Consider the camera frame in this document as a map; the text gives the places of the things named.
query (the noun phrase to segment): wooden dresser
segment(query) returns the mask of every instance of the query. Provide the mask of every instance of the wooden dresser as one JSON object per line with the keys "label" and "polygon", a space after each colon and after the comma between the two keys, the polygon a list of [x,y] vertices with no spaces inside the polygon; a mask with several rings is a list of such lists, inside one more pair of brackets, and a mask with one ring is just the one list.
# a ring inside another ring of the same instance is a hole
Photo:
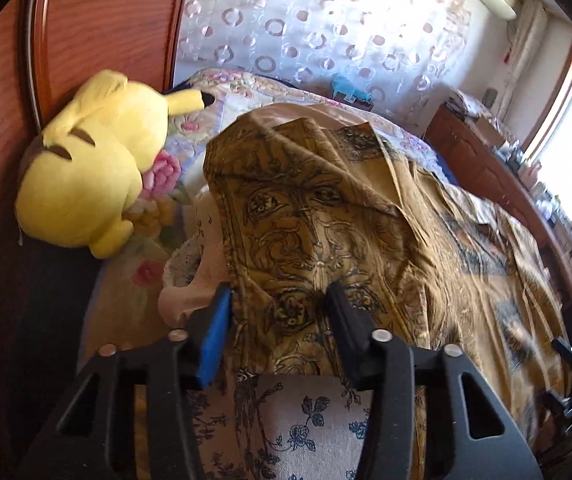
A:
{"label": "wooden dresser", "polygon": [[566,253],[524,186],[492,150],[445,105],[423,139],[444,158],[463,189],[498,203],[530,230],[560,298],[572,298],[572,269]]}

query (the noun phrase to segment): metal bolt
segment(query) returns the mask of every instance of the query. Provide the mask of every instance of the metal bolt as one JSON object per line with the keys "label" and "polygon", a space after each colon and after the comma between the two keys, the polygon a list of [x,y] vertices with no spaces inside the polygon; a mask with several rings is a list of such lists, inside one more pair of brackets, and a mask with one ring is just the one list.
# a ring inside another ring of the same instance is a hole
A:
{"label": "metal bolt", "polygon": [[112,343],[108,343],[106,345],[100,346],[98,352],[102,357],[110,357],[111,355],[117,353],[117,347]]}
{"label": "metal bolt", "polygon": [[170,341],[174,341],[175,343],[178,343],[179,341],[185,341],[187,338],[188,332],[182,330],[181,328],[170,330],[170,332],[168,332],[168,339],[170,339]]}
{"label": "metal bolt", "polygon": [[444,347],[444,353],[450,357],[460,357],[464,352],[457,345],[446,345]]}
{"label": "metal bolt", "polygon": [[378,328],[377,330],[373,330],[370,336],[375,341],[378,341],[380,343],[387,343],[393,338],[393,335],[388,330],[384,330],[383,328]]}

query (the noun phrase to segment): yellow plush toy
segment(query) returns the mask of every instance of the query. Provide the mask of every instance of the yellow plush toy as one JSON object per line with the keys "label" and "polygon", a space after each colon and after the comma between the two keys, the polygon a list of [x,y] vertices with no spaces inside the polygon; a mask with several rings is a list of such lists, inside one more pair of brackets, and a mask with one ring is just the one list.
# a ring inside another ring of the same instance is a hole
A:
{"label": "yellow plush toy", "polygon": [[168,115],[203,110],[213,101],[194,89],[164,96],[123,74],[99,72],[26,154],[15,202],[19,226],[54,245],[112,256],[132,234],[121,214],[139,196],[141,173],[163,147]]}

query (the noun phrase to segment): golden brown fabric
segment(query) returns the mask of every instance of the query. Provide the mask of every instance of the golden brown fabric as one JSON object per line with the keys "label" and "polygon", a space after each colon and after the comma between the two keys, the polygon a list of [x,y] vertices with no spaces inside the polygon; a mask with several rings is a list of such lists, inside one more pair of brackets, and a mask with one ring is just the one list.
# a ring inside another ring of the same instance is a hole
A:
{"label": "golden brown fabric", "polygon": [[[236,291],[236,367],[340,375],[320,300],[342,280],[378,327],[423,348],[460,345],[532,441],[534,392],[564,389],[550,348],[564,330],[535,241],[515,219],[444,186],[369,124],[270,129],[251,112],[210,141],[204,174]],[[417,478],[424,413],[420,403]]]}

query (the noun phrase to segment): curtain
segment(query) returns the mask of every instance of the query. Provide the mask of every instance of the curtain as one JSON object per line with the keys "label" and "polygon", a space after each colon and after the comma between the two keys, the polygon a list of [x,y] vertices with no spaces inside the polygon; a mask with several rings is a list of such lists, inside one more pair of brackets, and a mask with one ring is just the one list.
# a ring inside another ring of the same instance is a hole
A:
{"label": "curtain", "polygon": [[470,33],[470,0],[185,0],[176,82],[206,67],[329,95],[336,75],[412,127]]}
{"label": "curtain", "polygon": [[495,100],[496,115],[500,121],[505,120],[508,114],[517,82],[540,50],[547,26],[548,15],[543,4],[539,0],[526,0],[517,22],[508,67]]}

